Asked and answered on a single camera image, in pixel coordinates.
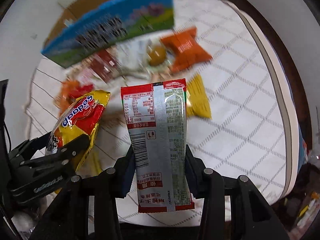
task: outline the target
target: nutrition facts table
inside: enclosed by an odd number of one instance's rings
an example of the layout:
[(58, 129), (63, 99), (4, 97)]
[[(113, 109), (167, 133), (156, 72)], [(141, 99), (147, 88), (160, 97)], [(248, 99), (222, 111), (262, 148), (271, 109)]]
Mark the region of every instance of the nutrition facts table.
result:
[(128, 129), (156, 126), (153, 92), (124, 95), (123, 105)]

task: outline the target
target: checkered tablecloth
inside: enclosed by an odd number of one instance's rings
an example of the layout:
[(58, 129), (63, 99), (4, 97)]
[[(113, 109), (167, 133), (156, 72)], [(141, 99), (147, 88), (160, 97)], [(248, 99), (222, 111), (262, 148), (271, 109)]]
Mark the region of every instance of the checkered tablecloth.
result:
[[(174, 0), (175, 29), (195, 25), (197, 42), (209, 52), (210, 62), (197, 64), (177, 76), (202, 76), (212, 119), (187, 120), (187, 143), (195, 157), (223, 176), (246, 174), (271, 204), (289, 192), (297, 173), (299, 135), (290, 91), (276, 54), (261, 30), (245, 13), (222, 0)], [(43, 58), (31, 83), (29, 137), (50, 131), (58, 116), (53, 98), (65, 70)], [(142, 84), (131, 79), (128, 85)], [(122, 113), (120, 87), (104, 87), (112, 98), (95, 141), (103, 169), (113, 166), (130, 146)], [(41, 156), (44, 150), (37, 153)], [(170, 213), (138, 214), (135, 179), (125, 199), (117, 199), (120, 221), (149, 226), (196, 226), (203, 200), (196, 208)], [(230, 202), (226, 197), (226, 220)]]

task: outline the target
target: yellow package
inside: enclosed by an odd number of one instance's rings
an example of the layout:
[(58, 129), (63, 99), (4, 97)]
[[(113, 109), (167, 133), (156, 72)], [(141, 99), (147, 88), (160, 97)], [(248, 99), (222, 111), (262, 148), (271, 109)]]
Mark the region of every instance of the yellow package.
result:
[(194, 78), (187, 83), (187, 117), (199, 116), (211, 119), (211, 109), (209, 100), (204, 90), (202, 78), (196, 74)]
[(46, 147), (46, 155), (56, 153), (58, 148), (63, 147), (82, 134), (87, 134), (90, 139), (88, 149), (85, 150), (83, 155), (79, 155), (72, 160), (77, 171), (93, 148), (99, 120), (108, 104), (109, 98), (110, 93), (103, 90), (92, 91), (77, 98), (61, 115), (53, 128)]

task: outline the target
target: red package edge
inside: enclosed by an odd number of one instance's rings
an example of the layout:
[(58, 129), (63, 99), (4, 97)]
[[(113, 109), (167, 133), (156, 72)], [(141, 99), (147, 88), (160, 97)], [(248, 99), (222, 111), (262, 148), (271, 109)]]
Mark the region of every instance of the red package edge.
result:
[[(183, 78), (183, 79), (170, 80), (170, 81), (164, 81), (159, 83), (151, 83), (151, 84), (131, 86), (131, 87), (121, 87), (121, 92), (120, 92), (121, 99), (123, 100), (124, 95), (153, 91), (153, 86), (159, 85), (159, 84), (163, 85), (164, 89), (183, 88), (184, 92), (186, 92), (187, 90), (186, 79)], [(175, 206), (175, 210), (180, 211), (180, 210), (194, 209), (195, 203), (192, 201), (191, 194), (190, 194), (190, 200), (191, 200), (191, 203), (189, 205)], [(167, 212), (167, 207), (142, 207), (138, 204), (138, 213), (159, 213), (159, 212)]]

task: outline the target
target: barcode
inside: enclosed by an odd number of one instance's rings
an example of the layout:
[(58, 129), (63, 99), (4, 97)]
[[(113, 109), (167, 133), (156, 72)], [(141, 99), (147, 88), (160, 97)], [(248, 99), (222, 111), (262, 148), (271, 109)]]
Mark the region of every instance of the barcode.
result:
[(146, 136), (144, 133), (130, 135), (136, 168), (149, 165)]

